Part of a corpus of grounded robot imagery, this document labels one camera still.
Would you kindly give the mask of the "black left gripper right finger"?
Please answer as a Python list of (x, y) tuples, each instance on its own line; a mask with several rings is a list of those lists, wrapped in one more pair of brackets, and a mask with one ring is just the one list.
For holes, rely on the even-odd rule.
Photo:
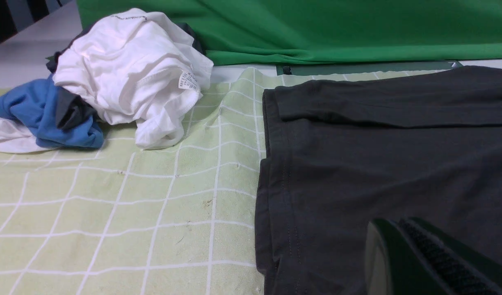
[(502, 265), (418, 218), (399, 220), (399, 228), (450, 295), (502, 295)]

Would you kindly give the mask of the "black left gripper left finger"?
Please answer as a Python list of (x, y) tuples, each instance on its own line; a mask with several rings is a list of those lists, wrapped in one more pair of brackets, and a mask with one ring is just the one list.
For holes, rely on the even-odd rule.
[(450, 294), (410, 236), (390, 220), (368, 224), (364, 276), (368, 295)]

